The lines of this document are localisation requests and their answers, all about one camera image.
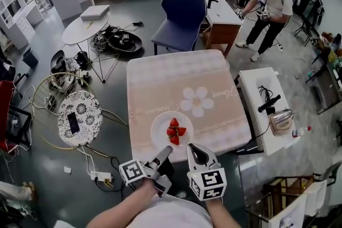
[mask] trash bin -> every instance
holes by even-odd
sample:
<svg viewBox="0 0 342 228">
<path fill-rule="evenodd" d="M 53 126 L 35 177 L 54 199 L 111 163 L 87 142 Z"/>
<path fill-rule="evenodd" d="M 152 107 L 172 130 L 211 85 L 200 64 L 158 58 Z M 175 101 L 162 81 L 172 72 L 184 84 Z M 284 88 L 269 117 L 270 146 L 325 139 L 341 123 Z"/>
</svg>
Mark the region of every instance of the trash bin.
<svg viewBox="0 0 342 228">
<path fill-rule="evenodd" d="M 25 51 L 24 55 L 22 56 L 22 60 L 29 66 L 30 68 L 34 68 L 38 64 L 38 59 L 33 54 L 31 48 Z"/>
</svg>

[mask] bottle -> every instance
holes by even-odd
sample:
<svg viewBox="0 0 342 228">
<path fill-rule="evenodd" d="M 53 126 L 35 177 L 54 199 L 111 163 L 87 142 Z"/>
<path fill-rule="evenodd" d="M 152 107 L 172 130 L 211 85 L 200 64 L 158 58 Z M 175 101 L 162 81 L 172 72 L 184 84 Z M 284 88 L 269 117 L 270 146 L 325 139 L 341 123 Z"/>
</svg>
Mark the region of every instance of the bottle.
<svg viewBox="0 0 342 228">
<path fill-rule="evenodd" d="M 297 130 L 293 130 L 293 131 L 292 131 L 292 137 L 293 137 L 293 138 L 301 137 L 301 136 L 304 135 L 304 133 L 305 133 L 306 131 L 310 131 L 310 130 L 311 130 L 311 127 L 310 127 L 310 126 L 308 126 L 307 128 L 299 128 L 299 129 L 297 129 Z"/>
</svg>

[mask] navy blue chair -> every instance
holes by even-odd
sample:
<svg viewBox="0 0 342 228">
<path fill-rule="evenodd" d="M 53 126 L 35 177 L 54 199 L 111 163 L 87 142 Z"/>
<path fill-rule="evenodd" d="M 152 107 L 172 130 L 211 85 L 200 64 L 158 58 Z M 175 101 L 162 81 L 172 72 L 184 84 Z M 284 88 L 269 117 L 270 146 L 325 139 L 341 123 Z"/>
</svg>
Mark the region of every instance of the navy blue chair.
<svg viewBox="0 0 342 228">
<path fill-rule="evenodd" d="M 154 55 L 157 46 L 178 51 L 195 49 L 196 39 L 207 14 L 205 0 L 162 0 L 166 19 L 152 38 Z"/>
</svg>

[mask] white shirt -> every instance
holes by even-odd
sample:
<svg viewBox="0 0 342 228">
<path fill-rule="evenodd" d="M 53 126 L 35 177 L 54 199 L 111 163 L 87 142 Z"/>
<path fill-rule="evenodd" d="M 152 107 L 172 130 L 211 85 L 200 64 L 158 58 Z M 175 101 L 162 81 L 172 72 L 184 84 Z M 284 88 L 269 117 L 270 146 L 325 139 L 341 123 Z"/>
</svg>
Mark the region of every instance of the white shirt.
<svg viewBox="0 0 342 228">
<path fill-rule="evenodd" d="M 207 211 L 191 201 L 155 196 L 127 228 L 213 228 Z"/>
<path fill-rule="evenodd" d="M 265 10 L 276 17 L 281 17 L 283 14 L 291 16 L 292 6 L 293 0 L 267 0 Z"/>
</svg>

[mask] white round table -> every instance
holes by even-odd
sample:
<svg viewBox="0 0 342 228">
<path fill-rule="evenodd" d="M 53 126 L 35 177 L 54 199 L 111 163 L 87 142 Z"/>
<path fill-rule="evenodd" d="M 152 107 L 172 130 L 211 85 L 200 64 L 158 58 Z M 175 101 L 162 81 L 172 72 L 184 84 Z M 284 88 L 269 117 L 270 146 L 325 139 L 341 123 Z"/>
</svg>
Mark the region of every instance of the white round table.
<svg viewBox="0 0 342 228">
<path fill-rule="evenodd" d="M 101 20 L 83 21 L 80 17 L 75 19 L 63 32 L 62 40 L 67 45 L 78 45 L 97 34 L 106 26 L 108 14 Z"/>
<path fill-rule="evenodd" d="M 79 130 L 72 133 L 68 115 L 75 113 Z M 61 139 L 73 147 L 88 145 L 96 139 L 102 127 L 102 110 L 90 92 L 71 93 L 61 103 L 58 112 L 58 131 Z"/>
</svg>

